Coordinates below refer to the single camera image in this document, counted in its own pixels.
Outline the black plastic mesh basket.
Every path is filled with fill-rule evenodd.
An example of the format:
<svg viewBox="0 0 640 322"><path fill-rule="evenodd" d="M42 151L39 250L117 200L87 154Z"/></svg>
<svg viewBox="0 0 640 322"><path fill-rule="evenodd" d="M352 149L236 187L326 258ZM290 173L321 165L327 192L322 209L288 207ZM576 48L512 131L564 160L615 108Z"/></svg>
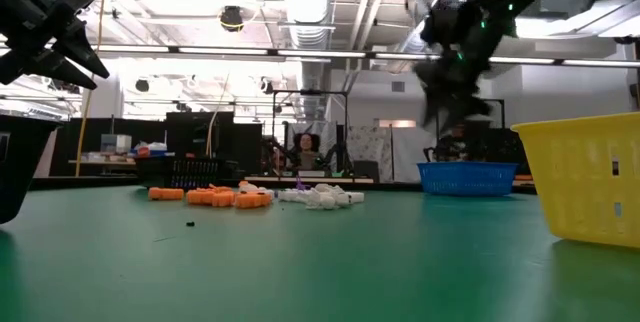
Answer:
<svg viewBox="0 0 640 322"><path fill-rule="evenodd" d="M19 213L50 134L60 122L0 115L0 224Z"/></svg>
<svg viewBox="0 0 640 322"><path fill-rule="evenodd" d="M138 179L147 188L205 188L226 173L224 160L209 158L138 157L135 164Z"/></svg>

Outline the black round ceiling device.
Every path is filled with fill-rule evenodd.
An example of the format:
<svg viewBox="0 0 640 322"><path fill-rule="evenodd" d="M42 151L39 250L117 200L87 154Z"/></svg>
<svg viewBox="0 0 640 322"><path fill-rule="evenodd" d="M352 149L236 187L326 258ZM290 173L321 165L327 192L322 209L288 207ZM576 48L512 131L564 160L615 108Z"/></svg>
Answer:
<svg viewBox="0 0 640 322"><path fill-rule="evenodd" d="M219 16L220 26L227 32L241 32L244 28L240 6L225 6Z"/></svg>

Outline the black aluminium table frame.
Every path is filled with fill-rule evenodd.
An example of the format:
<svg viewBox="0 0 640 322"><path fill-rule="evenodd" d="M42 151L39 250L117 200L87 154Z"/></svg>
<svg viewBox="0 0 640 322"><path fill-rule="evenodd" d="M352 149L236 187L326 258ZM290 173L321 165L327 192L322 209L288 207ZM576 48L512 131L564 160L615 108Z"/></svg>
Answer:
<svg viewBox="0 0 640 322"><path fill-rule="evenodd" d="M240 180L224 180L216 186L237 187ZM269 189L284 189L293 187L294 182L283 181L259 181L251 182L258 186L264 186ZM353 191L384 191L384 192L422 192L423 188L420 183L360 183L360 182L337 182L337 179L329 179L329 182L303 182L307 185L315 185L317 183L327 183L330 185L339 185L346 190ZM46 190L62 190L62 189L81 189L81 188L102 188L102 187L124 187L124 186L142 186L142 183L133 176L88 176L88 177L68 177L57 176L48 178L34 178L29 187L29 191L46 191ZM515 185L512 192L517 194L536 195L537 191L532 184Z"/></svg>

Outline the blue plastic mesh basket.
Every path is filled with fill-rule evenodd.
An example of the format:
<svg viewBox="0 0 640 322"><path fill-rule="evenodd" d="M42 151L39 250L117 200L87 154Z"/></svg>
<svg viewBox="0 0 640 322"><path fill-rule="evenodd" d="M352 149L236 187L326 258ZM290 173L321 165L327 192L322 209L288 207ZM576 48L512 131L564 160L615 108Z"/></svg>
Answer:
<svg viewBox="0 0 640 322"><path fill-rule="evenodd" d="M511 193L517 165L495 162L418 163L425 193L444 196L500 197Z"/></svg>

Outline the white storage box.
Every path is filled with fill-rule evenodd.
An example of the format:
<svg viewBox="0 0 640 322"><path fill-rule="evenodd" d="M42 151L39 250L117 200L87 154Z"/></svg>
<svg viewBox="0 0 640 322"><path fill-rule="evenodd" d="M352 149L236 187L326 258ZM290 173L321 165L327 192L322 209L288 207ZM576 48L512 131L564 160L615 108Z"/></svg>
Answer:
<svg viewBox="0 0 640 322"><path fill-rule="evenodd" d="M102 134L100 151L113 154L127 154L131 150L132 137L123 134Z"/></svg>

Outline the black partition wall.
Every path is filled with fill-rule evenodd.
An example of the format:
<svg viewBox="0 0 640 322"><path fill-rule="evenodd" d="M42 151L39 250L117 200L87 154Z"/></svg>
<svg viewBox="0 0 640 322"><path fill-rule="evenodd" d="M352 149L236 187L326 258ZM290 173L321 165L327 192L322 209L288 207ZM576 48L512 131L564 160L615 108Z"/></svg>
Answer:
<svg viewBox="0 0 640 322"><path fill-rule="evenodd" d="M261 170L262 126L238 123L231 112L169 112L162 121L90 118L82 151L98 152L101 135L110 133L131 136L133 146L164 142L167 150L177 155L203 156L209 139L215 156L235 161L248 174Z"/></svg>

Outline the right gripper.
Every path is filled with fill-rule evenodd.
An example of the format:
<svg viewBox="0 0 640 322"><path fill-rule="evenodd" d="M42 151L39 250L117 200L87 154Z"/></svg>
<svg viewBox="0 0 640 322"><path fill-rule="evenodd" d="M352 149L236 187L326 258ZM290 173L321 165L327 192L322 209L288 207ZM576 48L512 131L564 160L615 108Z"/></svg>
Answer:
<svg viewBox="0 0 640 322"><path fill-rule="evenodd" d="M413 72L426 92L423 126L436 122L441 114L445 120L440 127L453 127L465 115L490 115L493 107L476 96L464 102L455 95L475 95L479 92L479 76L491 69L489 59L495 47L443 51L438 59L416 63Z"/></svg>

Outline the yellow plastic mesh basket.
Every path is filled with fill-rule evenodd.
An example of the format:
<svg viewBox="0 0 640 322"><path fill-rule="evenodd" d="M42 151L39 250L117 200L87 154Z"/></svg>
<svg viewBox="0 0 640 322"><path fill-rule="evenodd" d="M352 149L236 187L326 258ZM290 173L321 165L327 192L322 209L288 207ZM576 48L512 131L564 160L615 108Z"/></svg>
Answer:
<svg viewBox="0 0 640 322"><path fill-rule="evenodd" d="M550 232L640 248L640 112L517 124Z"/></svg>

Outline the black metal stand frame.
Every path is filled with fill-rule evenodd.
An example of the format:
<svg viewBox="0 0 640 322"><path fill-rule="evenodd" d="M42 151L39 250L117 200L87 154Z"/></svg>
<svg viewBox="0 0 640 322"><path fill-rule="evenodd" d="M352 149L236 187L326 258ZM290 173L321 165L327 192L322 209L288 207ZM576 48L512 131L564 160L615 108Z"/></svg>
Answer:
<svg viewBox="0 0 640 322"><path fill-rule="evenodd" d="M335 154L338 154L339 158L337 161L337 171L342 174L350 174L353 172L353 164L352 160L349 156L349 151L347 147L347 138L348 138L348 124L349 124L349 102L348 102L348 93L345 91L326 91L319 89L301 89L301 90L283 90L283 89L274 89L272 92L272 100L271 100L271 108L272 108L272 123L271 123L271 132L275 133L275 117L278 114L277 109L281 105L281 102L277 101L277 95L279 93L284 93L287 96L290 95L300 95L300 96L321 96L327 97L331 96L337 102L343 102L343 112L344 112L344 124L342 127L343 135L342 140L336 142L329 150L321 155L318 155L314 160L314 166L320 170L324 170L325 172L329 171L329 164L331 159Z"/></svg>

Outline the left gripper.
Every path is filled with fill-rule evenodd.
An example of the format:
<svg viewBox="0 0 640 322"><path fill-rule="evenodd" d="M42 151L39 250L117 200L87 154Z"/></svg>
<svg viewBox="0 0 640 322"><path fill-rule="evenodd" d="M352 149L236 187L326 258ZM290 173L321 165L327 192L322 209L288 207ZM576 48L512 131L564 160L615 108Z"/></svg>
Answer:
<svg viewBox="0 0 640 322"><path fill-rule="evenodd" d="M109 71L87 39L86 23L78 18L93 2L0 0L0 35L11 49L0 56L0 83L8 85L22 75L39 75L94 90L96 83L64 57L108 78ZM55 52L44 52L48 49Z"/></svg>

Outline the long LED light bar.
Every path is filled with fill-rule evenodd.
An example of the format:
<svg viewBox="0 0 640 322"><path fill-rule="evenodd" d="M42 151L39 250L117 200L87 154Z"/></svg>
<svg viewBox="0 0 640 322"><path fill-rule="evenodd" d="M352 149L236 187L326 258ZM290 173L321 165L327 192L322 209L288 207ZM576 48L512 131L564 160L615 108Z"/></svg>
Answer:
<svg viewBox="0 0 640 322"><path fill-rule="evenodd" d="M231 48L231 47L184 47L184 46L153 46L153 45L101 45L101 56L115 57L157 57L157 58L191 58L202 57L255 57L255 58L302 58L302 59L358 59L358 60L387 60L418 62L436 60L434 53L399 53L374 51L339 51L339 50L301 50L274 48ZM638 60L608 60L608 59L579 59L579 58L541 58L541 57L509 57L492 56L491 64L502 65L534 65L580 68L615 68L640 69Z"/></svg>

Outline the person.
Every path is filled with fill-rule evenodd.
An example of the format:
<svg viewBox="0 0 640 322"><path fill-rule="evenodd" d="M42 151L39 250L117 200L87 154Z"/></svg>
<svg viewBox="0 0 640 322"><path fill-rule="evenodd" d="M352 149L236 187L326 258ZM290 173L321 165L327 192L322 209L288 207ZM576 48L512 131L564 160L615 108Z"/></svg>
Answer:
<svg viewBox="0 0 640 322"><path fill-rule="evenodd" d="M294 146L290 150L294 159L288 163L288 167L302 171L321 170L323 155L320 153L320 142L320 136L317 134L295 134Z"/></svg>
<svg viewBox="0 0 640 322"><path fill-rule="evenodd" d="M453 126L434 147L423 150L428 162L474 161L480 159L481 152L479 130L469 123Z"/></svg>

